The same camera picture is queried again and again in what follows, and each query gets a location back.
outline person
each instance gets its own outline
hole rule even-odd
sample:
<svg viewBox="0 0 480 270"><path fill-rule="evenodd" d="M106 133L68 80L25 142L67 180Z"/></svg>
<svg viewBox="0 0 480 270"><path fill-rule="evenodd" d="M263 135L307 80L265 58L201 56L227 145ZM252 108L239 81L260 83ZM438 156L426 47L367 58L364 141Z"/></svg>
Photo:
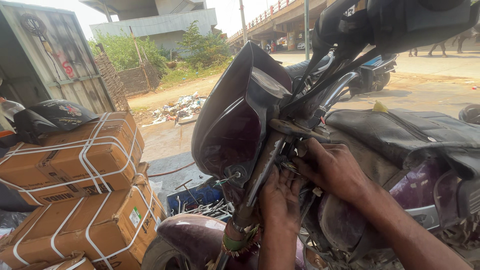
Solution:
<svg viewBox="0 0 480 270"><path fill-rule="evenodd" d="M383 235L406 270L471 269L368 179L345 145L303 140L293 158L301 175L356 207ZM260 193L264 231L259 270L292 270L300 231L300 179L273 167Z"/></svg>

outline car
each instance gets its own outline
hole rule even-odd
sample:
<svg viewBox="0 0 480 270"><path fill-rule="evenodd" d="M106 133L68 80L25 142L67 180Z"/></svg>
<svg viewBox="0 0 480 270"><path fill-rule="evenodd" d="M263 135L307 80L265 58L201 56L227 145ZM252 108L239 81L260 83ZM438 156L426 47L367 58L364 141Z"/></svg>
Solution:
<svg viewBox="0 0 480 270"><path fill-rule="evenodd" d="M312 48L312 41L309 42L310 48ZM305 49L305 42L300 42L297 44L297 49Z"/></svg>

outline front fender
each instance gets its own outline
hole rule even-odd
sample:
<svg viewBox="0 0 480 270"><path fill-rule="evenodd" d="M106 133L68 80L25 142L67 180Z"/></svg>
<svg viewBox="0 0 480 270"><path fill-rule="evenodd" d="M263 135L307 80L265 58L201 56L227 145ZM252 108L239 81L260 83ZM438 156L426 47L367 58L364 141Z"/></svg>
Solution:
<svg viewBox="0 0 480 270"><path fill-rule="evenodd" d="M157 233L188 259L191 268L203 270L205 264L216 260L220 253L225 225L224 222L210 217L181 214L164 220ZM302 248L301 242L297 240L296 270L305 269ZM226 269L257 270L259 251L259 248L253 245L248 252L237 258L230 258Z"/></svg>

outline ground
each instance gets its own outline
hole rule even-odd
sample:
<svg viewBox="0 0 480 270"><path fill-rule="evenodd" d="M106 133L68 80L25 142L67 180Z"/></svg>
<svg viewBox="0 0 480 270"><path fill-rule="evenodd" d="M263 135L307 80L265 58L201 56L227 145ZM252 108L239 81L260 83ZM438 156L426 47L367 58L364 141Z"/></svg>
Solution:
<svg viewBox="0 0 480 270"><path fill-rule="evenodd" d="M473 40L464 43L464 54L456 54L456 48L447 47L448 58L441 57L441 51L434 51L433 57L427 57L430 46L419 48L418 57L408 57L408 52L397 58L396 73L392 73L390 83L380 92L355 96L348 102L339 102L332 109L371 109L376 100L390 109L405 108L409 110L433 110L458 117L458 112L465 106L480 103L480 46ZM304 60L302 51L273 54L283 65L295 64ZM136 96L128 100L131 108L142 108L142 115L135 118L141 124L151 122L151 113L169 101L180 96L191 95L195 91L200 96L207 96L220 74L204 79L196 79L159 93ZM149 174L168 172L193 161L190 154L191 137L194 123L174 126L169 121L156 125L141 127L145 140L143 161L151 163ZM176 173L151 177L154 182L163 181L163 190L159 194L166 205L166 195L173 193L181 183L193 179L188 185L195 186L203 182L204 176L195 165Z"/></svg>

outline red railing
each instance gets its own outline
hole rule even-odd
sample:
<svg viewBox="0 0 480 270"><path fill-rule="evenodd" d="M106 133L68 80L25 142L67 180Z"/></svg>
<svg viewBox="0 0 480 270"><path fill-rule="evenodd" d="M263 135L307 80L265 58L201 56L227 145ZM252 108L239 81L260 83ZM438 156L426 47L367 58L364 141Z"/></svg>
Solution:
<svg viewBox="0 0 480 270"><path fill-rule="evenodd" d="M251 28L253 28L254 26L256 26L258 24L263 24L267 20L267 18L272 16L274 13L277 13L280 10L288 7L288 5L290 3L295 2L295 1L297 1L297 0L279 0L275 5L271 5L269 10L264 11L263 13L261 13L260 15L255 17L251 22L249 22L247 24L247 32ZM240 31L237 31L233 35L229 36L227 38L227 42L230 42L230 41L236 39L238 36L241 36L241 35L243 35L243 29L240 29Z"/></svg>

